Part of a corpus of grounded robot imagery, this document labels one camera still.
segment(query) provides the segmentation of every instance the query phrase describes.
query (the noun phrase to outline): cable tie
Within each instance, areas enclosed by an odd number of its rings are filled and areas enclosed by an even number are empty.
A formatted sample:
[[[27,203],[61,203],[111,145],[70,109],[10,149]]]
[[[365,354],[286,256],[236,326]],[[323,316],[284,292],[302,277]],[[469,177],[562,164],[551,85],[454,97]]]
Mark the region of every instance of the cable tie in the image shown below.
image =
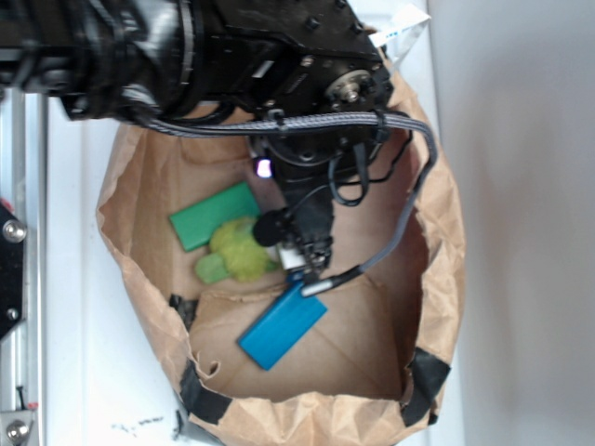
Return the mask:
[[[287,130],[287,124],[285,123],[285,112],[281,109],[274,109],[269,111],[269,119],[277,123],[279,131],[284,132]]]
[[[372,132],[374,141],[378,144],[387,142],[390,138],[390,128],[387,123],[387,116],[385,112],[381,110],[374,110],[374,113],[378,117],[378,125]]]

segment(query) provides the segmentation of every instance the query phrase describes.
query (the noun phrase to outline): white surface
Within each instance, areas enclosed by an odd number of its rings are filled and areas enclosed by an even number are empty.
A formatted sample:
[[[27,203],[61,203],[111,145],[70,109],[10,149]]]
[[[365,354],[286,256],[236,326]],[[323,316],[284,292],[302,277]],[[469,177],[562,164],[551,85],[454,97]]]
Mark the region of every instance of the white surface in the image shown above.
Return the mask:
[[[365,4],[376,14],[391,7]],[[403,73],[436,123],[427,34],[405,60]],[[46,444],[177,444],[173,392],[95,220],[117,123],[68,123],[58,102],[50,109]],[[463,446],[457,367],[449,383],[439,424],[402,444]],[[141,425],[146,419],[161,421]]]
[[[595,442],[595,2],[435,0],[469,235],[467,444]]]

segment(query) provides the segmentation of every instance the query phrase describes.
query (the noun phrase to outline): bolt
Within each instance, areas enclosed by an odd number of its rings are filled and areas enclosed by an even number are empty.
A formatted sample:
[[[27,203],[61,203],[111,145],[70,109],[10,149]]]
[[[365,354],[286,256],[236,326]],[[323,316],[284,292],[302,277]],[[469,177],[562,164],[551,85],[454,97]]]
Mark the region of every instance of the bolt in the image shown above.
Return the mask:
[[[364,27],[363,27],[363,25],[359,21],[355,21],[351,25],[351,30],[355,34],[361,34],[364,31]]]
[[[16,308],[9,308],[7,311],[7,318],[9,321],[18,321],[20,313]]]
[[[316,19],[315,17],[310,16],[306,20],[306,28],[308,28],[310,31],[314,31],[319,26],[320,26],[320,21],[318,21],[318,19]]]
[[[301,66],[304,68],[309,68],[314,63],[314,58],[312,56],[306,56],[304,59],[301,60]]]
[[[345,102],[349,102],[349,104],[356,102],[357,99],[360,98],[359,90],[360,90],[360,86],[355,83],[349,83],[349,84],[343,86],[343,88],[341,88],[341,91],[340,91],[341,100],[344,100]]]
[[[21,420],[14,421],[7,427],[7,437],[12,444],[21,444],[29,437],[29,427]]]
[[[313,152],[311,152],[311,151],[303,151],[299,155],[299,158],[301,159],[301,161],[308,162],[308,161],[312,161],[315,156],[316,155]]]
[[[362,90],[365,95],[376,94],[376,82],[371,77],[362,81]]]
[[[345,100],[347,100],[349,103],[353,103],[356,102],[357,99],[360,98],[360,94],[355,91],[355,90],[350,90],[345,94]]]
[[[27,236],[27,228],[18,220],[9,220],[2,228],[4,238],[10,243],[20,243]]]

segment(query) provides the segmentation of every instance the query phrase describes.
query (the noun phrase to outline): led light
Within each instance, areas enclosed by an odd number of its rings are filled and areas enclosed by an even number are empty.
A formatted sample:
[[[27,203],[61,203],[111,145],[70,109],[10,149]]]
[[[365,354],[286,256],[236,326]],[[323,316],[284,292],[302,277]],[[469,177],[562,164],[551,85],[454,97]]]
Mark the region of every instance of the led light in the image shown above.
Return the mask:
[[[261,178],[272,178],[272,162],[268,158],[259,157],[254,160],[257,175]]]

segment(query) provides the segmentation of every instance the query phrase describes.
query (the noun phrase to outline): metal frame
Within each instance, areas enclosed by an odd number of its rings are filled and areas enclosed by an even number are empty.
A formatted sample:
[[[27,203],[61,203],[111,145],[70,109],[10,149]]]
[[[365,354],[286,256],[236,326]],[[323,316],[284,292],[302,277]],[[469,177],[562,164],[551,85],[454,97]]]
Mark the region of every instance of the metal frame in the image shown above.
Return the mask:
[[[21,321],[23,314],[23,258],[27,229],[0,205],[0,340]]]
[[[23,321],[0,343],[0,446],[8,441],[8,419],[20,417],[31,427],[23,445],[39,444],[38,432],[43,430],[40,411],[43,410],[41,334],[46,267],[46,148],[46,99],[7,91],[0,106],[0,196],[12,204],[14,215],[27,227],[27,238],[24,242]],[[17,387],[22,387],[22,401]]]

